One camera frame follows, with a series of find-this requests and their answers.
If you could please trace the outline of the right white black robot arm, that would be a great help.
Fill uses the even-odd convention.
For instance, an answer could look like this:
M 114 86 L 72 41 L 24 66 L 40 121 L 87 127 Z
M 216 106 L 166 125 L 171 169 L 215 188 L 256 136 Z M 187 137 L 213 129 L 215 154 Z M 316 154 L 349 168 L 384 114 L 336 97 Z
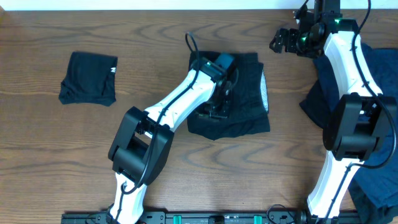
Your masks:
M 383 94 L 371 75 L 361 47 L 359 25 L 336 11 L 294 15 L 298 29 L 279 29 L 270 43 L 276 52 L 330 62 L 339 100 L 323 129 L 325 163 L 317 184 L 307 197 L 307 209 L 298 223 L 337 223 L 340 204 L 355 173 L 395 133 L 397 102 Z

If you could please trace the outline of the black shorts garment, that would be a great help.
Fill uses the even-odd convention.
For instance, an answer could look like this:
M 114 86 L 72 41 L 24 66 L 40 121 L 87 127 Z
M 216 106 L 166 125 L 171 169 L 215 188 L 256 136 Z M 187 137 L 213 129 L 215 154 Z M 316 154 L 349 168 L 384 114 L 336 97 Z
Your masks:
M 257 53 L 232 54 L 239 72 L 237 84 L 229 94 L 227 118 L 212 119 L 202 106 L 187 118 L 188 130 L 207 139 L 236 138 L 271 130 L 264 64 Z

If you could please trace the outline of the small folded black garment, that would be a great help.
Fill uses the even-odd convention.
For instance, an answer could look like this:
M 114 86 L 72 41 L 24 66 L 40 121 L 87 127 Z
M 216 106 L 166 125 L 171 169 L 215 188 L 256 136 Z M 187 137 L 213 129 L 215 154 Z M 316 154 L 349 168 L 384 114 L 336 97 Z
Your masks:
M 75 51 L 60 84 L 58 99 L 64 105 L 94 103 L 111 106 L 116 101 L 115 76 L 118 58 Z

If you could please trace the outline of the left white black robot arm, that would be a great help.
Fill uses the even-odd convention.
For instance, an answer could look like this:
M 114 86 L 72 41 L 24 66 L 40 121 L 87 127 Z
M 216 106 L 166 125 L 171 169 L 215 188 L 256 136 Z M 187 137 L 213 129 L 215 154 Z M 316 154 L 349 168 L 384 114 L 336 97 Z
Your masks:
M 108 152 L 117 187 L 107 223 L 140 219 L 147 186 L 164 168 L 176 129 L 202 104 L 223 102 L 238 77 L 232 60 L 194 60 L 186 78 L 163 100 L 125 113 Z

